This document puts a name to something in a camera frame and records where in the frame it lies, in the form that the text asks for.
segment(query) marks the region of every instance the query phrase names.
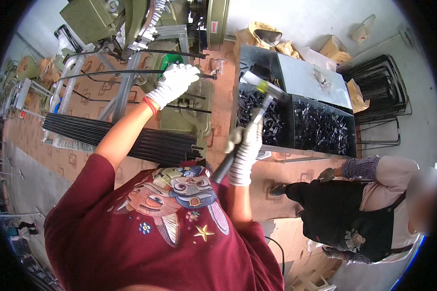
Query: flower embroidery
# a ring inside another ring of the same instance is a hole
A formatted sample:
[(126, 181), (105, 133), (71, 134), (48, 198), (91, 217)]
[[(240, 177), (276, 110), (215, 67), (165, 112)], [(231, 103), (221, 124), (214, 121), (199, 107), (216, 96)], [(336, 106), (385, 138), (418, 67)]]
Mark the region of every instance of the flower embroidery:
[(139, 231), (142, 231), (143, 234), (151, 233), (152, 227), (149, 224), (147, 224), (147, 222), (141, 223), (139, 224), (139, 226), (140, 226)]
[(186, 214), (186, 219), (189, 219), (190, 222), (193, 220), (198, 220), (200, 214), (197, 211), (188, 211), (188, 213)]
[(345, 242), (348, 249), (352, 252), (359, 252), (361, 245), (366, 242), (366, 239), (362, 237), (357, 230), (345, 231)]

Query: bundle of black rods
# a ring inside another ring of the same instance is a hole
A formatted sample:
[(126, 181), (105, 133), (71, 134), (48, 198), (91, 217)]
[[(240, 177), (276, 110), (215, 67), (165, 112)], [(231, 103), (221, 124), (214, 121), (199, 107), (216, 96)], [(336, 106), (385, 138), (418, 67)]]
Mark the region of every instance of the bundle of black rods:
[[(47, 113), (42, 128), (82, 143), (97, 146), (113, 125), (115, 124), (108, 121)], [(199, 153), (202, 149), (196, 146), (194, 135), (143, 129), (128, 155), (157, 162), (161, 167), (177, 167), (183, 161), (202, 158)]]

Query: checkered shirt sleeve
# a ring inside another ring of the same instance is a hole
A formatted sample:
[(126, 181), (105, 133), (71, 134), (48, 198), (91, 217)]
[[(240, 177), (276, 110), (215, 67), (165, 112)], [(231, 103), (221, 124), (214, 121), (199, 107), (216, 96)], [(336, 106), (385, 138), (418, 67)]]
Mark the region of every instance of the checkered shirt sleeve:
[(378, 155), (362, 159), (349, 159), (342, 165), (342, 174), (345, 178), (376, 179), (377, 165), (381, 157)]

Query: hand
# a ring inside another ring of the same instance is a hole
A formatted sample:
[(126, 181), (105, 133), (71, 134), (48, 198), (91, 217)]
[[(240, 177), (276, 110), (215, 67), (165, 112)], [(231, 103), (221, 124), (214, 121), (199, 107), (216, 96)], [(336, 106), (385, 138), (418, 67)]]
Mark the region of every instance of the hand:
[(335, 178), (335, 170), (332, 168), (327, 168), (317, 177), (317, 180), (321, 183), (330, 182)]
[(246, 128), (238, 126), (225, 143), (225, 153), (233, 151), (235, 145), (240, 144), (228, 179), (230, 184), (245, 186), (251, 183), (251, 168), (256, 162), (257, 154), (262, 146), (262, 119), (258, 124), (250, 123)]
[(324, 252), (328, 258), (342, 259), (342, 252), (337, 250), (337, 249), (324, 246), (324, 247), (322, 247), (322, 252)]
[(158, 86), (146, 94), (158, 104), (160, 110), (188, 90), (191, 83), (199, 79), (197, 67), (184, 64), (170, 65), (159, 79)]

